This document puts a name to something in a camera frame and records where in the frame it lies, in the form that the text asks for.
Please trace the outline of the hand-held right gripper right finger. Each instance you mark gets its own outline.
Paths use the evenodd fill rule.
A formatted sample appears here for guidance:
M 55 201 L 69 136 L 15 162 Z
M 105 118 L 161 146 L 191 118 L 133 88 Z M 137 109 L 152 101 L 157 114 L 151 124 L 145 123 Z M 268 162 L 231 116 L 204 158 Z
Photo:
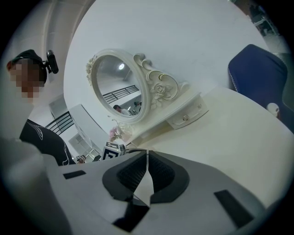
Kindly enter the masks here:
M 149 172 L 154 195 L 144 235 L 227 235 L 265 211 L 249 190 L 212 166 L 151 151 Z

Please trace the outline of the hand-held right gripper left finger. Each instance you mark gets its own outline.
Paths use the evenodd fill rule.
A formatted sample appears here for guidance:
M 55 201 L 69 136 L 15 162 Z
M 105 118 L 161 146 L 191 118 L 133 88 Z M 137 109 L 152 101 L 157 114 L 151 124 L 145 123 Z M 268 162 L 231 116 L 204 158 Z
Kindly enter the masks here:
M 62 168 L 60 197 L 73 235 L 145 235 L 147 205 L 138 186 L 145 151 Z

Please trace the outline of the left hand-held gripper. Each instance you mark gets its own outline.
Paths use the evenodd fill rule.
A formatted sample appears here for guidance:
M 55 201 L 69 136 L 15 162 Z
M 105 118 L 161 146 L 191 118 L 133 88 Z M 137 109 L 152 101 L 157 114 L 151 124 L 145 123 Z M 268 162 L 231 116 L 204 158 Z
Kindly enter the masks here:
M 125 146 L 123 144 L 116 144 L 113 142 L 106 142 L 103 153 L 100 158 L 101 161 L 116 158 L 125 154 Z

